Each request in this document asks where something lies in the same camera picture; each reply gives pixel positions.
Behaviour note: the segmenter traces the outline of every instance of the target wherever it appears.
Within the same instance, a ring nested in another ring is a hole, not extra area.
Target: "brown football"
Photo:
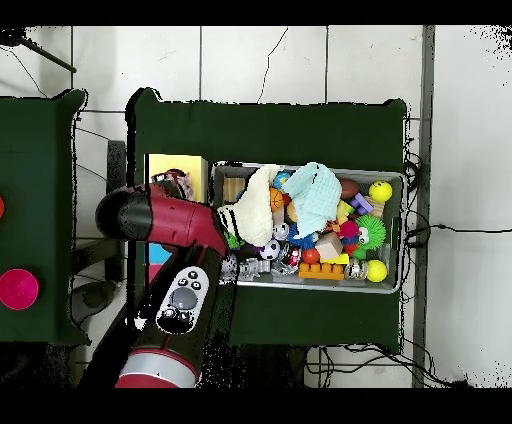
[[[351,199],[357,193],[359,193],[359,184],[357,184],[354,180],[340,178],[340,183],[342,199]]]

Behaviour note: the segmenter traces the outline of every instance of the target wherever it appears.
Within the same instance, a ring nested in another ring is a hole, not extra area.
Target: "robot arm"
[[[194,387],[199,379],[227,249],[215,211],[173,194],[158,182],[118,189],[98,205],[96,222],[107,237],[170,245],[177,253],[140,302],[136,313],[145,320],[143,328],[138,333],[119,328],[116,342],[102,342],[84,374],[83,379],[92,369],[86,383],[92,385],[90,376],[108,362],[119,376],[116,387]],[[118,350],[123,360],[109,352],[118,349],[119,337],[127,344]]]

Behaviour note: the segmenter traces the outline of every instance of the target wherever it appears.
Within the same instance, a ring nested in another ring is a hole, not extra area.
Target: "pink cup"
[[[9,309],[27,309],[35,302],[38,293],[36,277],[25,269],[10,269],[0,277],[0,301]]]

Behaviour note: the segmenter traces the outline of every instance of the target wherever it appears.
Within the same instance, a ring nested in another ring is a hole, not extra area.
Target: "plastic bin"
[[[216,162],[212,166],[209,199],[211,206],[223,206],[224,178],[248,178],[261,164],[241,162]],[[295,171],[299,166],[283,165],[280,170]],[[368,194],[370,185],[377,180],[387,181],[393,188],[393,196],[386,202],[382,221],[386,227],[386,239],[380,249],[368,251],[366,260],[380,259],[386,264],[388,275],[380,283],[367,280],[344,279],[318,280],[299,278],[298,274],[274,276],[270,273],[261,274],[253,281],[243,281],[240,277],[237,284],[240,286],[261,286],[275,288],[290,288],[299,290],[331,290],[364,293],[391,294],[398,290],[403,266],[404,251],[404,220],[406,211],[406,180],[404,175],[395,172],[356,171],[348,169],[332,169],[339,178],[348,178],[356,181],[363,195]]]

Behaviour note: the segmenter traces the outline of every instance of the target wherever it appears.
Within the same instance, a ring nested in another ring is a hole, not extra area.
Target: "green table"
[[[161,102],[152,89],[130,99],[128,146],[135,183],[145,153],[218,160],[402,172],[401,100],[384,105]],[[142,282],[143,246],[136,280]],[[229,289],[219,288],[218,302]],[[379,343],[398,350],[399,293],[391,295],[238,287],[230,343],[329,345]]]
[[[0,341],[83,344],[68,314],[71,274],[73,116],[78,90],[54,99],[0,98],[0,274],[25,268],[40,283],[24,311],[0,304]]]

